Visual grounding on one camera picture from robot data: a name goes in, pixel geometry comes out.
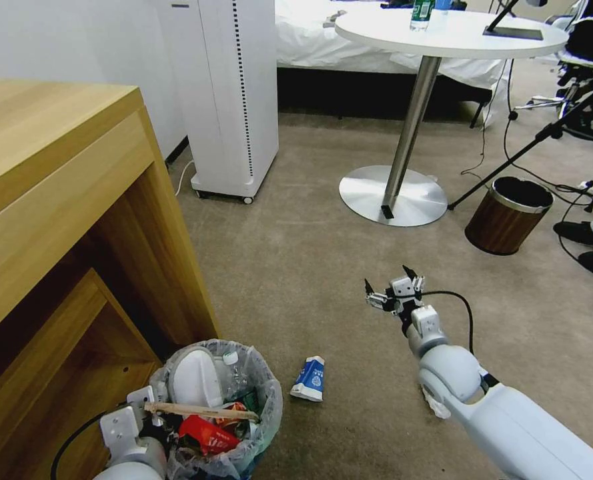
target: wastebasket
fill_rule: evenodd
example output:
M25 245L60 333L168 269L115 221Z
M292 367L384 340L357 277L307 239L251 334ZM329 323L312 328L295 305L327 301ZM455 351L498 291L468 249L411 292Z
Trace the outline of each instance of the wastebasket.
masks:
M167 478L169 480L247 480L278 432L283 415L281 384L254 347L246 347L233 341L212 339L180 349L165 362L162 368L154 372L149 379L149 384L158 401L169 400L167 381L170 372L185 357L189 349L197 346L205 347L214 357L221 357L224 353L232 351L237 352L239 361L243 365L243 373L257 389L261 421L248 440L242 440L234 449L218 455L209 457L191 455L173 446L167 462Z
M465 228L465 236L482 251L511 255L553 202L551 192L538 183L515 177L497 178Z

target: white air purifier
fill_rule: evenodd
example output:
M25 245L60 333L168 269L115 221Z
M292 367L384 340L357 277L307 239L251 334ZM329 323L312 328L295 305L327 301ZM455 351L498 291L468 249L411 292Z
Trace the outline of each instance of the white air purifier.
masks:
M189 147L191 186L251 203L278 152L274 0L154 0Z

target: black device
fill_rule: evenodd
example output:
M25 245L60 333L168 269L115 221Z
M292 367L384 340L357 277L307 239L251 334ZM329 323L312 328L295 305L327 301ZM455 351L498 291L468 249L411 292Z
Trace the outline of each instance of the black device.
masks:
M494 21L485 27L483 35L489 35L492 37L508 37L508 38L519 38L527 40L543 40L543 33L539 29L521 29L514 27L499 27L498 24L503 18L512 11L512 7L515 6L519 0L510 0L503 8L501 13L497 15ZM542 7L547 4L548 0L527 0L527 2L533 7Z

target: red snack wrapper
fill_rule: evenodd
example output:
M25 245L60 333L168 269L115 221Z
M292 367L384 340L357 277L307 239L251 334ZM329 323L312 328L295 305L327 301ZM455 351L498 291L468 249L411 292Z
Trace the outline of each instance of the red snack wrapper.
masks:
M224 407L224 408L225 408L225 410L247 411L247 409L245 408L245 405L243 405L241 402L234 402L231 405L228 405L227 407ZM240 422L239 419L222 419L222 418L214 419L214 423L216 425L218 425L219 427L221 427L222 429L224 429L228 425L234 425L239 422Z
M198 415L187 417L178 429L178 436L189 435L201 446L203 455L223 453L232 450L240 440Z

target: green bottle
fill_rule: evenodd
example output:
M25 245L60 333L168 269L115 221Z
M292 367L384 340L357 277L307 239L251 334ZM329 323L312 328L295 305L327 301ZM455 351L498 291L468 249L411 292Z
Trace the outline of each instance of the green bottle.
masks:
M430 23L432 9L434 9L434 0L414 0L410 30L426 30Z

